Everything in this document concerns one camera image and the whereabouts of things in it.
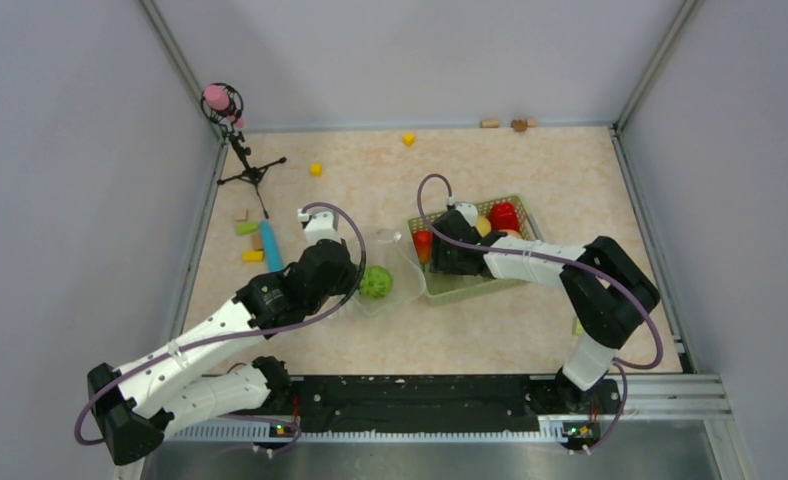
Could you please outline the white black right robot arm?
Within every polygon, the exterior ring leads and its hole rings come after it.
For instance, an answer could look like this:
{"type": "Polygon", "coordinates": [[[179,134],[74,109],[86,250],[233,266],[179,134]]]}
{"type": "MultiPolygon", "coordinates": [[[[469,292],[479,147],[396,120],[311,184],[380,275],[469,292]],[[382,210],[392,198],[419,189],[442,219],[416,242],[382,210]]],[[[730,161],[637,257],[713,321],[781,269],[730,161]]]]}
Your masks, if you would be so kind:
{"type": "Polygon", "coordinates": [[[482,235],[458,208],[442,214],[430,231],[433,272],[528,282],[565,293],[583,329],[557,373],[556,397],[570,412],[582,412],[596,400],[596,384],[661,300],[653,282],[608,236],[572,246],[496,230],[482,235]]]}

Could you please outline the green striped watermelon toy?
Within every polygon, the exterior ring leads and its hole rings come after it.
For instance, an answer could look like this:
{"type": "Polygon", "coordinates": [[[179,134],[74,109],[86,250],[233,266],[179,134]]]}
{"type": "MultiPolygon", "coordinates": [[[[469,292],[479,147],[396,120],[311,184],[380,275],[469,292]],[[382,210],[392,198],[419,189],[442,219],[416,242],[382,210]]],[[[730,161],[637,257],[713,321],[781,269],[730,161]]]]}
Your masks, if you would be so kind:
{"type": "Polygon", "coordinates": [[[388,269],[379,265],[368,267],[360,282],[359,293],[365,298],[380,300],[390,294],[393,276],[388,269]]]}

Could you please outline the clear dotted zip top bag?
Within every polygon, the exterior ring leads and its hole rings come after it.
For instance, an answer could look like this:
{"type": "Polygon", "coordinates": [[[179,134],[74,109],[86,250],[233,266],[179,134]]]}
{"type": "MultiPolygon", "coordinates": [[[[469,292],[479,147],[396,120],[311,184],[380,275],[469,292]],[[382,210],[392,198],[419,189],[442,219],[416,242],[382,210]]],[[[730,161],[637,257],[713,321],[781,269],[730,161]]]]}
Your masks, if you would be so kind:
{"type": "Polygon", "coordinates": [[[369,227],[362,231],[366,269],[359,292],[349,302],[367,317],[390,313],[421,297],[426,281],[412,244],[400,231],[369,227]]]}

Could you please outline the red wax apple toy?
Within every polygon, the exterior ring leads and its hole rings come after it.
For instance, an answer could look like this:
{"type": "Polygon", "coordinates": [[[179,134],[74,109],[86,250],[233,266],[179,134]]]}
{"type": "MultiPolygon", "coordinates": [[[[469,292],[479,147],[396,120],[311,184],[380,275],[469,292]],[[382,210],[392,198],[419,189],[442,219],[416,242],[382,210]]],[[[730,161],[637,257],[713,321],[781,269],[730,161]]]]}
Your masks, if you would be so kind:
{"type": "Polygon", "coordinates": [[[419,230],[412,234],[412,242],[420,265],[427,265],[431,260],[433,235],[428,230],[419,230]]]}

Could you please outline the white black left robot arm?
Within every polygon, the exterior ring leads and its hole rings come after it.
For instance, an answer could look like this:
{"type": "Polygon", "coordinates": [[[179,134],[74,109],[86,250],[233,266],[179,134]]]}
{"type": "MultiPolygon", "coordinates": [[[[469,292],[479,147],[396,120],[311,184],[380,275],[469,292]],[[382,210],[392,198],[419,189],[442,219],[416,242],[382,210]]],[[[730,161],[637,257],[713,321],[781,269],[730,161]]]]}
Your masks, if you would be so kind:
{"type": "Polygon", "coordinates": [[[89,405],[117,466],[136,462],[167,437],[199,422],[239,410],[284,410],[291,400],[285,364],[258,357],[220,376],[208,370],[278,333],[328,316],[357,291],[367,265],[353,261],[343,241],[324,239],[284,269],[253,277],[195,328],[128,364],[102,363],[87,375],[89,405]]]}

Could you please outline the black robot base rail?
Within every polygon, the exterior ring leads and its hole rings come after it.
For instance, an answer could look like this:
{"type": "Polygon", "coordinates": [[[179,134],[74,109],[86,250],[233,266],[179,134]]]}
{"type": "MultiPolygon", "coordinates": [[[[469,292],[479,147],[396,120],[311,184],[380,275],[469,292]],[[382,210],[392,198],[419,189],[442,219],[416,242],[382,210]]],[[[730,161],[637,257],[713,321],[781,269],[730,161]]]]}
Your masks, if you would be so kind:
{"type": "Polygon", "coordinates": [[[621,412],[617,381],[588,390],[562,374],[306,375],[283,378],[276,397],[253,413],[298,422],[315,434],[375,433],[400,438],[465,440],[533,437],[571,450],[594,446],[600,423],[621,412]]]}

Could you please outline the yellow pear toy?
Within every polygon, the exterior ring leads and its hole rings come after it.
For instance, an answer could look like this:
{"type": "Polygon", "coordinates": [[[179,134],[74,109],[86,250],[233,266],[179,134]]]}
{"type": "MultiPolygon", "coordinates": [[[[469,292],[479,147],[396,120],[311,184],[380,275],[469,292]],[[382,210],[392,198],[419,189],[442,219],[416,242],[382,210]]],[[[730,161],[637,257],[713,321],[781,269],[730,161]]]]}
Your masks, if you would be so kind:
{"type": "Polygon", "coordinates": [[[475,228],[481,237],[485,237],[492,231],[491,222],[482,215],[477,216],[475,228]]]}

